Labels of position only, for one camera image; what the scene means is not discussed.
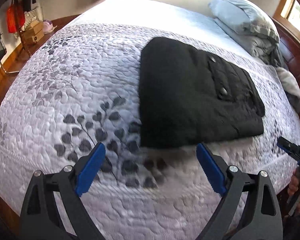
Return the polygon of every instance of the jacket button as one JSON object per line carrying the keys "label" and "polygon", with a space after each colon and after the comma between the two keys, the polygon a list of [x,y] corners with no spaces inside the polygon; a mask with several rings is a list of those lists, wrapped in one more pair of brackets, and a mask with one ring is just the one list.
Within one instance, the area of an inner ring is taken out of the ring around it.
{"label": "jacket button", "polygon": [[221,88],[221,89],[220,89],[220,93],[221,93],[222,95],[224,95],[224,96],[228,95],[228,92],[227,92],[227,90],[226,90],[225,88]]}

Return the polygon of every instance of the black handle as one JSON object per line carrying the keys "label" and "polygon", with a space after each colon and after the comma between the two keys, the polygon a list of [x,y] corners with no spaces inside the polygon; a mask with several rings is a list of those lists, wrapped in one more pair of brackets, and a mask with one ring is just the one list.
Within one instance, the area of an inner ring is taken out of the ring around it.
{"label": "black handle", "polygon": [[300,202],[300,167],[298,167],[296,169],[295,176],[299,180],[299,186],[298,186],[297,192],[295,194],[293,194],[292,196],[290,196],[289,199],[287,200],[286,209],[287,209],[289,216],[293,216],[293,214]]}

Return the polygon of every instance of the black puffer jacket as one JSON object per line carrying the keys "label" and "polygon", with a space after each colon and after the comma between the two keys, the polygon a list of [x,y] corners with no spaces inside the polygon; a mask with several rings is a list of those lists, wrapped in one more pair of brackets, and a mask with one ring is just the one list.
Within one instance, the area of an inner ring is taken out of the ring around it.
{"label": "black puffer jacket", "polygon": [[249,74],[221,57],[158,37],[141,52],[141,146],[171,148],[263,133]]}

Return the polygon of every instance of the pink object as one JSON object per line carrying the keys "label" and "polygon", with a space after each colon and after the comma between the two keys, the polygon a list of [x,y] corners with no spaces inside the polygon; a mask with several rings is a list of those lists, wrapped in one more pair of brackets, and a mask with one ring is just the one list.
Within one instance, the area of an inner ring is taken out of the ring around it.
{"label": "pink object", "polygon": [[43,33],[50,33],[54,30],[55,27],[53,27],[52,21],[49,20],[43,20]]}

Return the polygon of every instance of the blue gripper pad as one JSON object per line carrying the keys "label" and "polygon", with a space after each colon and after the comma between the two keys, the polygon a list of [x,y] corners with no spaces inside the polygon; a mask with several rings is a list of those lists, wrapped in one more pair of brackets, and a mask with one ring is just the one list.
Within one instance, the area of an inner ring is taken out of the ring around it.
{"label": "blue gripper pad", "polygon": [[77,176],[77,187],[75,188],[75,192],[79,197],[81,197],[83,193],[88,192],[105,157],[106,148],[104,144],[100,143],[99,147],[95,149],[95,152],[91,155],[90,159]]}
{"label": "blue gripper pad", "polygon": [[214,192],[219,193],[223,197],[226,193],[225,181],[226,178],[220,168],[210,155],[209,151],[202,143],[197,145],[197,159],[206,174]]}

